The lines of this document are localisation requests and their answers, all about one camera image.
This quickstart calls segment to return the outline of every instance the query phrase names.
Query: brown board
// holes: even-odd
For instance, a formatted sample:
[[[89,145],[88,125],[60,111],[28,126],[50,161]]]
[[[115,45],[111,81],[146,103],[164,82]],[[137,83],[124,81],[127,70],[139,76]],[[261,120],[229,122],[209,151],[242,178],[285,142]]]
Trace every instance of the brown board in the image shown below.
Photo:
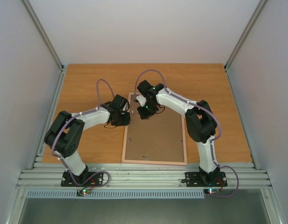
[[[141,120],[140,104],[134,98],[130,93],[130,124],[125,128],[122,162],[186,165],[184,118],[166,107],[161,114]]]

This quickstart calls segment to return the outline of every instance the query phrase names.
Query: metal bracket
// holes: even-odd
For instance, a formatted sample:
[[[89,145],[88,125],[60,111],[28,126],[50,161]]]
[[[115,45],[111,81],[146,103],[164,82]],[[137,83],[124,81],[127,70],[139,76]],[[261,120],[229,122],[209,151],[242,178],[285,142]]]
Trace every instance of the metal bracket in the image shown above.
[[[223,183],[223,187],[227,187],[227,178],[224,172],[219,172],[218,176],[209,184],[209,187],[221,187],[221,183],[217,181],[220,179]],[[200,172],[186,172],[185,179],[181,182],[186,183],[187,187],[204,187],[204,183],[200,179]]]
[[[91,177],[91,175],[93,175],[95,172],[88,172],[88,177]],[[100,173],[100,174],[97,174],[97,175],[94,175],[92,177],[92,180],[89,180],[87,183],[83,184],[83,187],[92,187],[92,186],[101,186],[103,184],[103,174]],[[65,171],[62,175],[62,179],[61,179],[61,186],[62,187],[81,187],[81,186],[78,186],[76,185],[73,181],[72,181],[72,178],[70,176],[70,174]]]

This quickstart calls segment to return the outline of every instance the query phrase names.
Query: robotic arm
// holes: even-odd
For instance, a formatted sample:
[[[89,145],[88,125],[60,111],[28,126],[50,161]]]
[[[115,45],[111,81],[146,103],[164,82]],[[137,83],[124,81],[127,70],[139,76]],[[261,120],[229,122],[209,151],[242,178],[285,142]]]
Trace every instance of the robotic arm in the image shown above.
[[[89,174],[88,167],[81,160],[77,151],[82,132],[98,124],[111,123],[113,126],[126,126],[130,123],[129,102],[116,95],[112,102],[102,104],[99,108],[81,113],[60,112],[45,136],[45,143],[52,149],[58,133],[64,124],[74,118],[62,132],[54,148],[54,154],[60,156],[67,169],[71,171],[77,183],[83,184]]]
[[[214,160],[211,152],[211,144],[213,145],[211,140],[214,139],[217,123],[208,113],[191,105],[199,105],[211,112],[208,103],[204,100],[196,102],[186,99],[168,88],[166,91],[163,84],[152,86],[146,80],[142,81],[137,89],[141,93],[135,99],[140,103],[137,110],[141,119],[147,119],[154,115],[158,111],[159,105],[167,106],[185,117],[187,132],[197,142],[198,146],[200,178],[205,185],[208,185],[220,172],[220,169],[214,163],[218,164],[215,158],[214,146]]]

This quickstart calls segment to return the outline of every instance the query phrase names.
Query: wooden table surface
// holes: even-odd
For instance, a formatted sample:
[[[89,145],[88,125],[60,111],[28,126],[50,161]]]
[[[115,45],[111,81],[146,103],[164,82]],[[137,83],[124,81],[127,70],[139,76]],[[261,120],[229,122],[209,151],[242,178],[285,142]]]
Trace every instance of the wooden table surface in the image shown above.
[[[106,79],[115,94],[128,98],[136,78],[146,69],[157,69],[167,86],[177,94],[210,105],[219,119],[223,134],[215,141],[219,162],[251,162],[250,152],[240,123],[228,79],[222,64],[70,64],[65,76],[55,116],[62,110],[81,112],[97,106],[96,82]],[[148,72],[141,80],[152,85],[161,83],[160,76]],[[112,100],[107,85],[100,83],[102,102]],[[121,163],[124,127],[114,129],[97,125],[83,132],[79,154],[85,163]],[[188,162],[199,162],[196,143],[186,134]],[[58,163],[47,146],[44,163]]]

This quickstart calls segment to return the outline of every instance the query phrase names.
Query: white panel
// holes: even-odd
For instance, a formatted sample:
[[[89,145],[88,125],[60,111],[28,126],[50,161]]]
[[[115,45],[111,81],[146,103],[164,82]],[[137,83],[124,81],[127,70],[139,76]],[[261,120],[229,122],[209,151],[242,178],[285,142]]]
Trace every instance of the white panel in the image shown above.
[[[288,0],[269,0],[229,70],[259,168],[288,223]]]
[[[58,73],[21,1],[0,1],[0,224],[32,159]]]
[[[67,63],[225,63],[259,0],[31,0]]]

